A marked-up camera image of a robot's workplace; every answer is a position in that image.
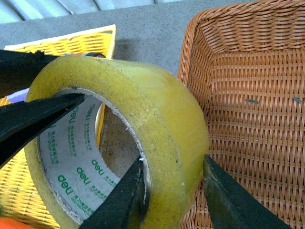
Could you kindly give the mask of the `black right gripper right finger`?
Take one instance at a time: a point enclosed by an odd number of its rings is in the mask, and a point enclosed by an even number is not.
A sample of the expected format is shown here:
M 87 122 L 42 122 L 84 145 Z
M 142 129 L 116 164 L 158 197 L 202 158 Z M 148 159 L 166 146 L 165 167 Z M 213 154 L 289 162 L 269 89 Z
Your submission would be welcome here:
M 204 193 L 215 229 L 287 229 L 209 155 L 203 160 Z M 138 229 L 147 216 L 143 158 L 138 157 L 81 229 Z

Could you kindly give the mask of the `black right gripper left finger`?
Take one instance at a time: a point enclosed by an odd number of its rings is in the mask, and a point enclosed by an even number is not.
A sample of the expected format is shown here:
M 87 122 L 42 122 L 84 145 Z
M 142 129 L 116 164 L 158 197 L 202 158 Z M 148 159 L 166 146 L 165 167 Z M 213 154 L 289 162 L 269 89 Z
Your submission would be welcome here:
M 0 96 L 30 86 L 56 56 L 0 51 Z M 83 94 L 68 94 L 0 108 L 0 165 L 6 165 L 27 143 L 84 101 Z

